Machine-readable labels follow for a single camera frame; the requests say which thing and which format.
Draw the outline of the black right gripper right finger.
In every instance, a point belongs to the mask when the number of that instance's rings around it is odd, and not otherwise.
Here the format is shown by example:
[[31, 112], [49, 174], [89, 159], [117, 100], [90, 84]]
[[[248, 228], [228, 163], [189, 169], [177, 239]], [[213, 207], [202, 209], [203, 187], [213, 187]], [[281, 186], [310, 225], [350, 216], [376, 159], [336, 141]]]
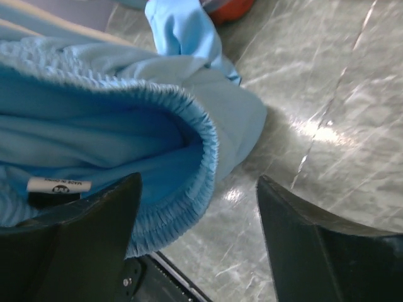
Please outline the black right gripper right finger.
[[257, 200], [278, 301], [401, 301], [402, 234], [349, 221], [268, 176]]

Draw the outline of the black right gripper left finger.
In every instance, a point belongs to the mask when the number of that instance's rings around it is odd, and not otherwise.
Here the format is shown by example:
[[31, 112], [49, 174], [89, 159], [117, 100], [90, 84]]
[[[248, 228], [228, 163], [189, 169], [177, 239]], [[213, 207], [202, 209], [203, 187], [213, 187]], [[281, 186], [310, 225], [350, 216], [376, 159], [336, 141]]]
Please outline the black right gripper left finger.
[[113, 301], [142, 179], [134, 173], [96, 194], [1, 229], [2, 301]]

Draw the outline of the light blue shorts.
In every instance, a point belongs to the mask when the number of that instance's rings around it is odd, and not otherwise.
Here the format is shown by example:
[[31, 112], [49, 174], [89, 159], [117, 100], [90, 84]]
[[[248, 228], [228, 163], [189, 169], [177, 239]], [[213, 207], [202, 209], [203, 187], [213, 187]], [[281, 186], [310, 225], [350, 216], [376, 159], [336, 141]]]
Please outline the light blue shorts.
[[127, 256], [175, 241], [254, 148], [267, 110], [240, 86], [198, 1], [147, 5], [157, 52], [22, 1], [1, 2], [1, 225], [39, 211], [27, 185], [89, 196], [138, 172]]

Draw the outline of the grey bin with red cloth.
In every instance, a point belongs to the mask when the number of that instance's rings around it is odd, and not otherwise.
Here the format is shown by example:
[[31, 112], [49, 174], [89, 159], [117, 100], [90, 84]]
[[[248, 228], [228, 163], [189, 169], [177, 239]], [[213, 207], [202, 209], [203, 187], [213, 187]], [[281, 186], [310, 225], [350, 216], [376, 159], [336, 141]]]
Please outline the grey bin with red cloth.
[[201, 1], [204, 10], [215, 23], [237, 21], [243, 17], [255, 3], [254, 0]]

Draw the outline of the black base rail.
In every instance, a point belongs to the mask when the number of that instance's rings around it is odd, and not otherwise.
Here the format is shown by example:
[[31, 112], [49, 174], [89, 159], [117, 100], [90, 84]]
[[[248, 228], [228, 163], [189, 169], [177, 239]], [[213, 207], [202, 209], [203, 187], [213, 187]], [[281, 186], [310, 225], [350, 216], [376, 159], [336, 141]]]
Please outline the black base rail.
[[125, 260], [115, 301], [212, 302], [161, 252]]

